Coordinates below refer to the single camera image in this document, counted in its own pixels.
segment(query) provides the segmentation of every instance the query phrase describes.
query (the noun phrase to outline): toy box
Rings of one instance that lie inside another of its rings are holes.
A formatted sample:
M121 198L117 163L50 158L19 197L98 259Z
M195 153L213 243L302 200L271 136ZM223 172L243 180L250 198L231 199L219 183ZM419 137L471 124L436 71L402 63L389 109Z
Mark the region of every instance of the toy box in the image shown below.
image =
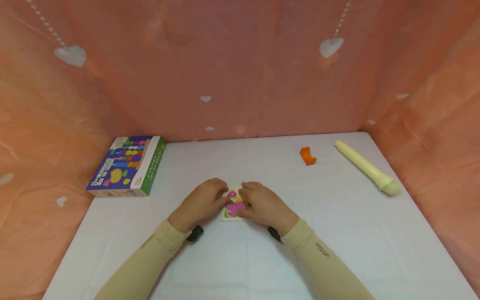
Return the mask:
M101 198L150 195L165 145L159 135L115 138L86 190Z

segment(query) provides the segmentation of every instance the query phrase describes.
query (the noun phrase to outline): pink dinosaur puzzle piece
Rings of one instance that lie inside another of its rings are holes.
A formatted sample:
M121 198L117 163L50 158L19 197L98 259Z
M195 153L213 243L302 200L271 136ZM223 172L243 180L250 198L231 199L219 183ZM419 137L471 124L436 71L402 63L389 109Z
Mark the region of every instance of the pink dinosaur puzzle piece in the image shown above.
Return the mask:
M227 195L227 198L235 198L235 197L237 197L237 193L235 191L231 191Z
M242 202L242 201L237 201L234 204L228 203L225 207L228 209L228 215L230 217L236 217L237 211L239 210L248 209L245 202Z

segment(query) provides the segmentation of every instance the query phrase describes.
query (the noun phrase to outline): beige arm sleeve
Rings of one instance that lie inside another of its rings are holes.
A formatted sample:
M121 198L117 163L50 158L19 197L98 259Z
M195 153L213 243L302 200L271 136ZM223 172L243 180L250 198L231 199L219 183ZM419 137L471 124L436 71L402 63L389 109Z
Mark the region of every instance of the beige arm sleeve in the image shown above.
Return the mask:
M94 300L145 300L163 267L190 235L163 221L100 289Z
M374 300L374 297L305 220L282 237L283 243L306 268L313 288L322 300Z

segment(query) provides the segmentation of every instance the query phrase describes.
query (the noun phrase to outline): white tablecloth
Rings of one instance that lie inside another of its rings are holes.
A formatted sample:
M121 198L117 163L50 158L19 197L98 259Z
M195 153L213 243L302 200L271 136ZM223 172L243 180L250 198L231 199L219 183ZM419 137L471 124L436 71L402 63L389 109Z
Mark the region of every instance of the white tablecloth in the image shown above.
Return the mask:
M149 197L93 200L43 299L91 300L196 185L219 177L277 192L378 300L476 300L410 195L379 192L333 147L337 139L396 177L363 132L168 144ZM306 146L313 166L300 157ZM203 227L150 299L314 299L295 257L264 228L219 215Z

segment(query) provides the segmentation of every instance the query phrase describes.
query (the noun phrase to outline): orange fabric wall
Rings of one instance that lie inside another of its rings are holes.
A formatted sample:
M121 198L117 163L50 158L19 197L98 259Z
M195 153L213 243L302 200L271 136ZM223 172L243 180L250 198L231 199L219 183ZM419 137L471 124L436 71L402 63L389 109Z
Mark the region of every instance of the orange fabric wall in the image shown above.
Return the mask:
M398 19L362 129L480 295L480 4L442 2Z
M480 3L419 2L0 1L0 300L41 298L114 136L360 128L480 294Z

